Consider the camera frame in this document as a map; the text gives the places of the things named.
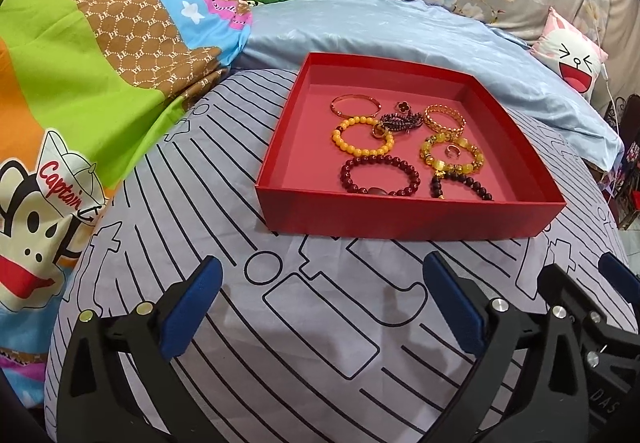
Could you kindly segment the pink white cat cushion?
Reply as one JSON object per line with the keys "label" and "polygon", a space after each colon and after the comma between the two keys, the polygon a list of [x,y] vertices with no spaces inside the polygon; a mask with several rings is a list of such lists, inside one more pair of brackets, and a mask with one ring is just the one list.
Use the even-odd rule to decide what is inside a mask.
{"label": "pink white cat cushion", "polygon": [[608,54],[550,7],[541,36],[529,50],[587,102]]}

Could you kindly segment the colourful cartoon monkey quilt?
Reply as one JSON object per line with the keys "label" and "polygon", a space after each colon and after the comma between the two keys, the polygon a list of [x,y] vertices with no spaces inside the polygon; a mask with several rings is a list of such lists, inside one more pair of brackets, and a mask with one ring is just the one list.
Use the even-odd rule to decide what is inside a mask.
{"label": "colourful cartoon monkey quilt", "polygon": [[1,0],[1,371],[24,406],[117,186],[251,22],[246,0]]}

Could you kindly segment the light blue pillow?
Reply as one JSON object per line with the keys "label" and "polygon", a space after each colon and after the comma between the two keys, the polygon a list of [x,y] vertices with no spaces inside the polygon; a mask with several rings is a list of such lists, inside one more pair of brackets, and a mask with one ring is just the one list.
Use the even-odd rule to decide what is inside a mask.
{"label": "light blue pillow", "polygon": [[504,106],[562,134],[604,172],[623,157],[620,136],[566,82],[502,30],[421,0],[286,0],[252,11],[239,68],[297,70],[310,52],[378,56],[474,76]]}

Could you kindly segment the thin gold bangle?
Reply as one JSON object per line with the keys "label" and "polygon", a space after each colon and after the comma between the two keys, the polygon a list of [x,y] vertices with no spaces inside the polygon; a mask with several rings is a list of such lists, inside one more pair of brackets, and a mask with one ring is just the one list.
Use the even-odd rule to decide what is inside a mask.
{"label": "thin gold bangle", "polygon": [[335,96],[329,107],[335,116],[341,118],[352,118],[356,115],[376,117],[382,110],[382,104],[377,99],[362,93],[345,93]]}

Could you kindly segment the red jewelry tray box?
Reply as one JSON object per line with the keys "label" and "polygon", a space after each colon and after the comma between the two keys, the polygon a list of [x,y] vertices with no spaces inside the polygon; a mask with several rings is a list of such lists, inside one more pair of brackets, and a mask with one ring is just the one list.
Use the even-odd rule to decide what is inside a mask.
{"label": "red jewelry tray box", "polygon": [[[335,116],[362,93],[376,117]],[[388,129],[375,139],[376,124]],[[448,158],[445,148],[459,146]],[[256,183],[279,233],[501,241],[539,234],[564,208],[558,185],[506,109],[474,77],[338,53],[303,62]]]}

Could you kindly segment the rose gold hoop earring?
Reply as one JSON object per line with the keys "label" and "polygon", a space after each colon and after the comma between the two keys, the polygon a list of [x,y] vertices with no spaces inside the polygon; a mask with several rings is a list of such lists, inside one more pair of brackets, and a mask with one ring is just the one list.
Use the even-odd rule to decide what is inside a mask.
{"label": "rose gold hoop earring", "polygon": [[382,124],[376,124],[372,130],[372,137],[375,139],[385,139],[388,133],[388,129]]}

